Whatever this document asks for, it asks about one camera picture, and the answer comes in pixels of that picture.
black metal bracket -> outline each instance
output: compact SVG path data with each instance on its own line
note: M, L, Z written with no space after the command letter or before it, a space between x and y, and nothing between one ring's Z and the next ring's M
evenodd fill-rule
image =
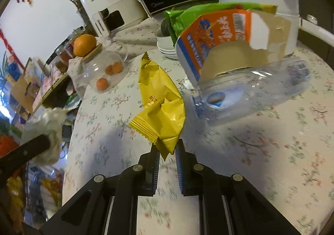
M300 235L295 227L241 174L216 174L176 146L180 189L199 196L201 235Z

torn cardboard box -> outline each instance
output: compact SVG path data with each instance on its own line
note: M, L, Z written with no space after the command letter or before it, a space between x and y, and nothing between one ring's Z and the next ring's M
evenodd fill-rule
M282 60L290 21L257 10L231 9L198 17L175 50L193 86L227 71Z

white bowl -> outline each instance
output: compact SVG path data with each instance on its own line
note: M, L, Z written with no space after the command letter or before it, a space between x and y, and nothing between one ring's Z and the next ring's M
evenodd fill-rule
M161 50L163 52L166 52L166 53L175 53L175 49L169 50L169 49L163 49L163 48L161 48L158 42L157 42L157 47L158 47L159 50Z
M161 32L161 28L158 28L158 30L155 32L155 37L157 38L157 41L159 43L159 47L165 50L173 50L174 51L174 46L173 46L173 41L172 37L164 37Z
M167 58L170 58L170 59L173 59L173 60L177 60L178 57L177 57L177 54L174 52L174 53L166 53L166 52L163 52L160 50L160 52Z

glass jar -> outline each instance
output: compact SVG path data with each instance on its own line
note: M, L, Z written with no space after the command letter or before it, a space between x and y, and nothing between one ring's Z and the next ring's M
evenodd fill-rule
M68 37L65 42L65 49L68 54L71 55L71 57L75 58L75 55L73 54L73 43L75 39L77 39L79 36L86 33L85 29L83 27L79 27L75 29Z
M72 58L70 54L67 52L66 48L64 45L60 45L56 49L56 54L58 57L61 58L62 62L68 67L68 61Z
M76 83L89 84L97 93L115 87L127 74L124 59L114 51L102 49L84 64L85 71L76 77Z

green snack bag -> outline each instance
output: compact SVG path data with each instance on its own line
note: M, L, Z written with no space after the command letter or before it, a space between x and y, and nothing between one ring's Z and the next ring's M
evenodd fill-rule
M186 10L169 10L164 11L164 15L168 21L169 34L172 38L173 45L181 35L181 33L189 27L202 14L212 13L216 11L228 9L243 9L243 10L260 10L269 13L276 13L277 6L261 5L250 2L233 2L233 3L208 3L192 6Z

